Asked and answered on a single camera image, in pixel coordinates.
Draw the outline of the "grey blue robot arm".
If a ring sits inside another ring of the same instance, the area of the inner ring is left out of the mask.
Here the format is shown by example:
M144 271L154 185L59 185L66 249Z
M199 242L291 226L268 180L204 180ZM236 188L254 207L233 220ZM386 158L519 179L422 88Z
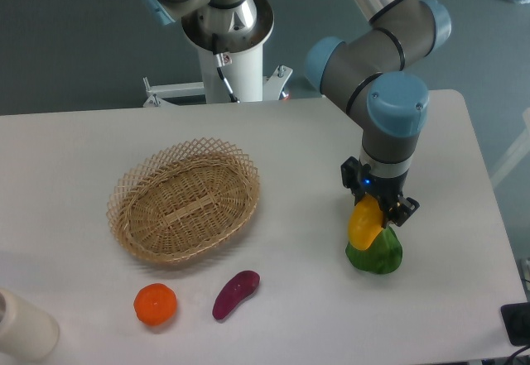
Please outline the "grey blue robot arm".
M145 0L163 24L179 22L200 57L208 103L262 101L263 43L274 16L267 0ZM451 18L435 0L355 0L370 31L347 43L317 42L306 57L311 85L363 131L358 157L341 167L356 199L374 197L384 224L402 225L418 202L403 195L429 94L405 69L443 45Z

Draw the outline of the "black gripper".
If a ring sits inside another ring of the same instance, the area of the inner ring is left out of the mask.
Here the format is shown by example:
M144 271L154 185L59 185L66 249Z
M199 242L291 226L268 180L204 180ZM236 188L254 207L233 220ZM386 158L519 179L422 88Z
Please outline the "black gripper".
M402 226L420 207L418 201L402 195L408 172L393 178L377 177L368 172L359 174L359 161L350 156L340 166L340 173L342 185L350 190L355 204L365 195L370 195L386 208L387 224Z

